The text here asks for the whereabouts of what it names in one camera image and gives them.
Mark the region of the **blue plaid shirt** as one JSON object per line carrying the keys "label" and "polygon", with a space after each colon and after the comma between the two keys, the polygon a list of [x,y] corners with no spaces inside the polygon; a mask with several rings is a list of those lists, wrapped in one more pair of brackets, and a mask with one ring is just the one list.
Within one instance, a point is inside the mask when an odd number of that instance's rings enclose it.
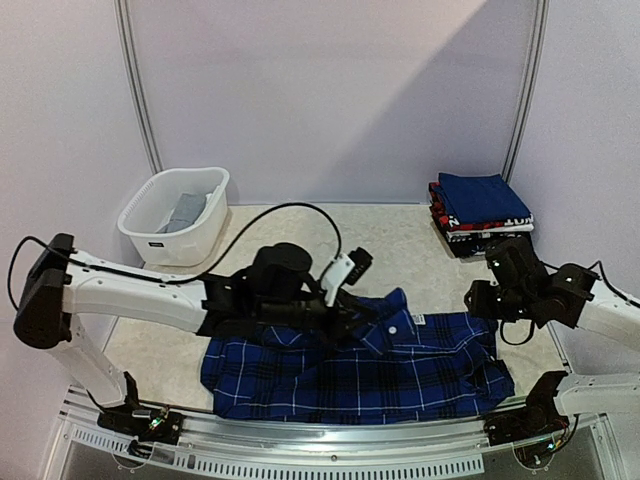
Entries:
{"label": "blue plaid shirt", "polygon": [[200,383],[215,415],[348,425],[478,416],[515,393],[497,323],[467,312],[411,314],[404,291],[366,298],[376,318],[335,346],[315,332],[261,327],[212,339]]}

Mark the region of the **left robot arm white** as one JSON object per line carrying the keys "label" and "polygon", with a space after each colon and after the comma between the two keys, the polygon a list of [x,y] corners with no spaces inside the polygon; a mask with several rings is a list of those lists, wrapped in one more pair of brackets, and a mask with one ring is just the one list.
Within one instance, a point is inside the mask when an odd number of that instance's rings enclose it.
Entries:
{"label": "left robot arm white", "polygon": [[211,338],[248,338],[283,326],[335,342],[373,318],[346,290],[372,260],[363,248],[341,252],[314,279],[310,254],[281,242],[260,248],[230,276],[171,277],[106,262],[58,234],[27,274],[13,329],[22,343],[56,358],[126,433],[138,434],[149,415],[136,382],[86,336],[82,315],[128,317]]}

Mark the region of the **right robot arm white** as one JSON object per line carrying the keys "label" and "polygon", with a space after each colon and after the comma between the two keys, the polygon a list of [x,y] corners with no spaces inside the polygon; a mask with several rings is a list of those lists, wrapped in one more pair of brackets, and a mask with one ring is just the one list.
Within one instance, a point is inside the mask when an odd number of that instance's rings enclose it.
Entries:
{"label": "right robot arm white", "polygon": [[469,312],[502,323],[560,327],[568,364],[541,375],[517,415],[537,436],[555,417],[639,412],[639,300],[612,285],[602,266],[546,266],[531,243],[514,237],[490,244],[492,280],[475,280],[464,297]]}

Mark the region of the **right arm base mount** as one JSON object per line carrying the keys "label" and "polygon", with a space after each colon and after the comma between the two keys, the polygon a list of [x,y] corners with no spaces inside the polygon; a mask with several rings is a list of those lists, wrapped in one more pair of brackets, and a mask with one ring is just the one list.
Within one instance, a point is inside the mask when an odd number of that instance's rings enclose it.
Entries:
{"label": "right arm base mount", "polygon": [[568,376],[564,371],[546,372],[523,406],[484,415],[483,430],[489,444],[511,444],[517,463],[526,469],[547,468],[554,455],[572,440],[579,425],[579,414],[573,418],[563,415],[554,402],[561,381]]}

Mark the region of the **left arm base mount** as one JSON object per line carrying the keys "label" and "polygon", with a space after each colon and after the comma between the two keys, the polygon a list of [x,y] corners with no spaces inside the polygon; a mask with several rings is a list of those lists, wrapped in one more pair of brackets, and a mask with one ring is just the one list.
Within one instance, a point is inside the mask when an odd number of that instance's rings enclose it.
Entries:
{"label": "left arm base mount", "polygon": [[98,404],[99,427],[131,437],[127,454],[143,460],[152,456],[156,443],[177,445],[183,429],[185,416],[168,405],[146,407],[141,404],[136,381],[124,372],[126,395],[124,403],[115,407]]}

